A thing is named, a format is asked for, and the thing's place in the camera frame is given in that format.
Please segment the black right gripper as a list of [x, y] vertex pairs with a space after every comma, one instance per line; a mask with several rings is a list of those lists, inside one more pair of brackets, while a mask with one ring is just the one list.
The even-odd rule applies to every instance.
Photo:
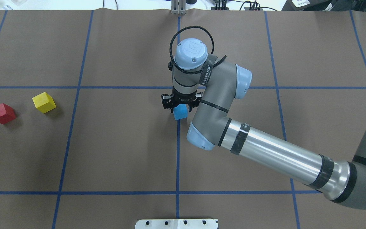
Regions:
[[165, 110], [173, 110], [179, 104], [187, 104], [188, 112], [190, 113], [193, 108], [199, 106], [200, 101], [203, 97], [203, 92], [197, 92], [195, 90], [193, 93], [185, 94], [180, 93], [177, 89], [172, 89], [172, 94], [162, 94], [161, 103]]

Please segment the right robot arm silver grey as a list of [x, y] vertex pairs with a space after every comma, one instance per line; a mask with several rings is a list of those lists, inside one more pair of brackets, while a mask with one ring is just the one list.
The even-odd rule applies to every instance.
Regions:
[[180, 104], [197, 107], [187, 140], [196, 147], [223, 147], [321, 192], [345, 207], [366, 210], [366, 131], [352, 161], [334, 161], [285, 140], [228, 118], [233, 100], [242, 99], [252, 73], [219, 60], [206, 45], [187, 38], [170, 52], [172, 95], [162, 96], [165, 109]]

